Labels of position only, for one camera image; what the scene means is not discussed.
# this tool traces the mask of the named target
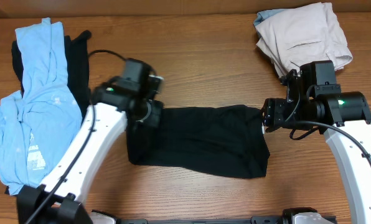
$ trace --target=wooden surface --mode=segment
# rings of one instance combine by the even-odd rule
[[[361,91],[371,108],[371,13],[338,13],[354,56],[337,76],[343,91]],[[65,34],[93,33],[89,51],[109,49],[150,63],[166,79],[158,99],[167,107],[261,108],[286,89],[256,49],[254,14],[228,16],[83,17],[62,21]],[[14,29],[40,19],[0,19],[0,99],[19,89],[12,70]],[[119,75],[122,61],[112,55],[90,59],[90,86]],[[265,178],[242,180],[183,168],[134,166],[124,135],[98,171],[87,209],[120,218],[248,218],[278,215],[284,208],[313,207],[350,223],[337,164],[324,136],[289,139],[289,130],[265,134],[271,157]],[[0,183],[0,223],[16,223],[15,198]]]
[[[247,14],[315,0],[0,0],[0,18]],[[335,12],[371,12],[371,0],[330,0]]]

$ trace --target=folded black cloth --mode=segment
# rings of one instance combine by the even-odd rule
[[[68,89],[75,98],[82,118],[84,119],[87,112],[90,99],[90,89],[88,88],[89,65],[87,40],[90,39],[92,33],[89,30],[83,31],[76,39],[71,41],[69,36],[64,37],[65,57],[68,64]],[[18,49],[17,41],[15,40],[11,46],[12,68],[21,83],[21,93],[24,94],[22,86],[22,66],[21,52]]]
[[[261,125],[260,110],[245,105],[163,109],[157,129],[128,122],[129,161],[224,177],[264,177],[270,153]]]

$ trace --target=wire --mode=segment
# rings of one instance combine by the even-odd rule
[[[349,138],[355,145],[357,145],[357,147],[359,147],[359,149],[362,152],[362,155],[368,160],[368,163],[370,164],[370,167],[371,167],[371,155],[364,149],[364,147],[355,138],[353,138],[353,136],[341,130],[340,128],[337,128],[337,127],[334,127],[328,124],[320,123],[320,122],[315,122],[315,121],[296,121],[293,124],[295,124],[295,126],[303,125],[303,124],[314,125],[314,126],[319,126],[322,128],[329,128],[334,131],[337,131],[338,133],[343,134],[345,137]]]
[[[96,54],[96,53],[108,53],[108,54],[112,54],[112,55],[115,55],[115,56],[119,57],[119,58],[122,59],[123,61],[126,60],[125,57],[123,57],[122,55],[120,55],[120,54],[118,54],[118,53],[116,53],[116,52],[113,52],[112,50],[94,50],[94,51],[92,51],[92,52],[90,52],[90,53],[88,54],[88,57],[90,57],[90,56],[92,56],[93,54]]]
[[[299,106],[299,102],[300,102],[300,91],[299,91],[299,87],[298,87],[298,102],[296,103],[295,108],[293,108],[292,113],[288,116],[288,118],[285,119],[285,122],[288,122],[289,119],[291,119],[292,116],[295,114],[295,111],[297,110],[297,108]]]
[[[291,133],[289,134],[289,137],[292,139],[292,140],[302,140],[304,139],[305,137],[309,136],[310,134],[312,134],[313,132],[317,131],[319,128],[316,127],[316,128],[312,128],[310,129],[309,131],[307,131],[306,133],[302,134],[301,136],[297,137],[297,138],[293,138],[293,134],[295,133],[296,129],[293,129],[291,131]]]
[[[309,86],[308,90],[306,91],[306,97],[308,98],[308,102],[310,103],[310,92],[315,87],[315,85]]]
[[[66,180],[66,177],[68,176],[69,172],[71,171],[73,165],[75,165],[76,161],[80,157],[80,154],[85,149],[85,147],[87,145],[87,142],[90,139],[90,136],[94,132],[94,126],[95,126],[95,121],[96,121],[96,109],[95,109],[95,106],[93,104],[92,104],[92,108],[93,108],[92,109],[93,110],[93,121],[92,121],[92,125],[90,126],[90,130],[89,130],[89,132],[87,134],[87,137],[86,137],[85,141],[83,142],[83,145],[79,149],[79,151],[76,154],[75,158],[73,158],[72,162],[69,164],[67,170],[65,170],[65,172],[62,174],[62,176],[60,177],[59,181],[56,183],[56,185],[54,186],[54,188],[50,191],[50,193],[43,200],[43,202],[40,203],[40,205],[33,212],[33,214],[28,218],[28,220],[25,222],[25,224],[32,223],[32,221],[36,218],[36,216],[40,213],[40,211],[42,211],[42,209],[47,205],[47,203],[49,202],[49,200],[53,197],[54,193],[58,190],[58,188],[61,186],[61,184]]]

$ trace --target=blue garment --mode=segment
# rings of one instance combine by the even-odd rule
[[[261,11],[261,12],[258,12],[258,17],[255,19],[255,21],[253,21],[253,25],[256,27],[257,25],[259,25],[261,22],[265,21],[266,19],[270,18],[271,16],[279,13],[279,12],[282,12],[286,9],[271,9],[271,10],[265,10],[265,11]]]
[[[61,22],[16,29],[24,73],[21,91],[0,101],[0,180],[11,195],[37,187],[76,136],[82,114],[67,87]]]

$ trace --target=black cable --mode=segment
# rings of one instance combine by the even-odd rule
[[[120,54],[118,54],[116,52],[113,52],[112,50],[94,50],[94,51],[92,51],[92,52],[90,52],[88,54],[88,57],[92,56],[95,53],[108,53],[108,54],[112,54],[112,55],[115,55],[115,56],[119,57],[123,61],[126,61],[126,58],[125,57],[123,57],[122,55],[120,55]]]
[[[359,149],[362,152],[362,155],[368,160],[368,163],[370,164],[370,167],[371,167],[371,155],[364,149],[364,147],[355,138],[353,138],[353,136],[341,130],[340,128],[337,128],[337,127],[334,127],[328,124],[320,123],[320,122],[315,122],[315,121],[296,121],[293,124],[295,124],[295,126],[304,125],[304,124],[314,125],[314,126],[319,126],[323,128],[329,128],[334,131],[337,131],[338,133],[343,134],[345,137],[349,138],[357,147],[359,147]]]
[[[300,103],[300,91],[299,91],[299,87],[298,87],[298,102],[296,103],[295,108],[293,108],[292,113],[288,116],[288,118],[285,119],[285,122],[288,122],[289,119],[291,119],[292,116],[295,114],[295,111],[297,110],[297,108],[299,106],[299,103]]]
[[[310,92],[315,87],[315,85],[309,86],[308,90],[306,91],[306,97],[308,98],[308,102],[310,103]]]
[[[319,128],[316,127],[316,128],[312,128],[310,129],[309,131],[307,131],[306,133],[302,134],[301,136],[297,137],[297,138],[293,138],[293,134],[295,133],[296,129],[293,129],[290,134],[289,134],[289,137],[292,139],[292,140],[302,140],[304,139],[305,137],[309,136],[310,134],[312,134],[313,132],[317,131]]]
[[[92,108],[93,108],[92,109],[93,110],[93,121],[92,121],[92,125],[90,127],[90,130],[88,132],[88,135],[86,137],[86,140],[83,142],[83,145],[79,149],[79,151],[76,154],[75,158],[73,158],[73,160],[69,164],[67,170],[65,170],[65,172],[62,174],[62,176],[60,177],[59,181],[56,183],[56,185],[54,186],[54,188],[50,191],[50,193],[43,200],[43,202],[37,207],[37,209],[33,212],[33,214],[28,218],[28,220],[25,222],[25,224],[30,224],[36,218],[36,216],[40,213],[40,211],[42,211],[42,209],[47,205],[47,203],[49,202],[49,200],[53,197],[54,193],[58,190],[58,188],[61,186],[61,184],[65,181],[65,178],[67,177],[67,175],[71,171],[73,165],[75,165],[76,161],[80,157],[80,154],[85,149],[85,147],[87,145],[87,142],[89,141],[90,136],[93,133],[94,125],[95,125],[95,121],[96,121],[96,109],[95,109],[94,105],[92,105]]]

